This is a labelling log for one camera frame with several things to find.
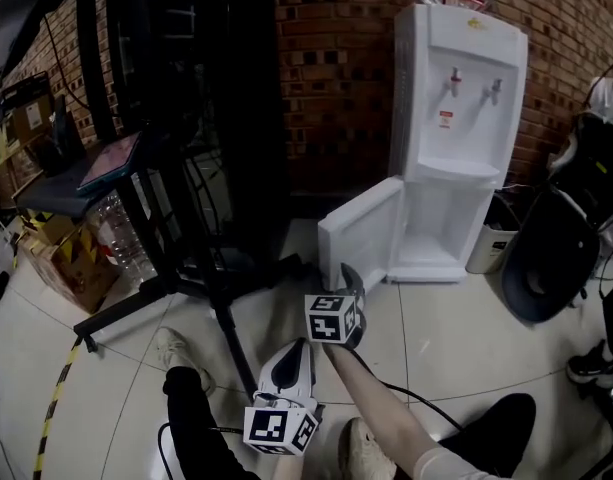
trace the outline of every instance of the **white sneaker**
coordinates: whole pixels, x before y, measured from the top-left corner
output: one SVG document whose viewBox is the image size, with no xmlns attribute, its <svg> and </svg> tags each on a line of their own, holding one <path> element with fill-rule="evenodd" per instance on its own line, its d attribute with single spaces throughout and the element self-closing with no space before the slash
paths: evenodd
<svg viewBox="0 0 613 480">
<path fill-rule="evenodd" d="M 339 437 L 339 468 L 344 480 L 393 480 L 397 466 L 375 441 L 361 418 L 353 418 Z"/>
<path fill-rule="evenodd" d="M 190 357 L 188 343 L 177 331 L 169 327 L 160 327 L 155 333 L 155 346 L 159 361 L 166 371 L 176 366 L 193 368 L 199 373 L 202 388 L 206 396 L 210 396 L 215 391 L 215 380 L 205 368 L 197 366 Z"/>
</svg>

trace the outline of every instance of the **person's arm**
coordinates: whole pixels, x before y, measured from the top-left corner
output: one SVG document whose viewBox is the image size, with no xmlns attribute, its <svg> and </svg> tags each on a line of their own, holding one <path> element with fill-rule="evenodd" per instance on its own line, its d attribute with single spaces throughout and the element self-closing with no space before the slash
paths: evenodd
<svg viewBox="0 0 613 480">
<path fill-rule="evenodd" d="M 280 457 L 275 466 L 273 480 L 300 480 L 302 469 L 304 469 L 304 457 Z"/>
<path fill-rule="evenodd" d="M 324 350 L 381 449 L 413 478 L 418 459 L 440 446 L 408 407 L 348 350 L 338 345 L 324 345 Z"/>
</svg>

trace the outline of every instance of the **gray t-shirt sleeve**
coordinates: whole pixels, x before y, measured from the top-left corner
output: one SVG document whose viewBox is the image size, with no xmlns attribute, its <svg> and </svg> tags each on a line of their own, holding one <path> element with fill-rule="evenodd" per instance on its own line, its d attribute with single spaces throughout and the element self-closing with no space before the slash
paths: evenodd
<svg viewBox="0 0 613 480">
<path fill-rule="evenodd" d="M 415 464 L 414 480 L 499 480 L 478 471 L 446 448 L 433 448 Z"/>
</svg>

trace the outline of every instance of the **trash bin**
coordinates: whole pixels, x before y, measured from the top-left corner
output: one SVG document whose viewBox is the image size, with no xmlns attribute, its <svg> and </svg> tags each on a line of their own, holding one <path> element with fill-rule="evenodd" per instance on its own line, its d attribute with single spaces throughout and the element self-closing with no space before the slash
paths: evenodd
<svg viewBox="0 0 613 480">
<path fill-rule="evenodd" d="M 508 203 L 495 194 L 466 270 L 471 274 L 491 274 L 499 270 L 504 261 L 503 253 L 519 227 L 519 220 Z"/>
</svg>

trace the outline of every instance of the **open white cabinet door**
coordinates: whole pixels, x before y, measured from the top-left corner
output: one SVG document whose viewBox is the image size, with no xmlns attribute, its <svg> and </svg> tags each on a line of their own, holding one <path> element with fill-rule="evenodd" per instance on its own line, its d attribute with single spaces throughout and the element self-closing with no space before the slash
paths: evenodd
<svg viewBox="0 0 613 480">
<path fill-rule="evenodd" d="M 385 179 L 320 221 L 319 268 L 324 287 L 344 287 L 342 263 L 353 267 L 366 292 L 391 267 L 404 227 L 404 182 Z"/>
</svg>

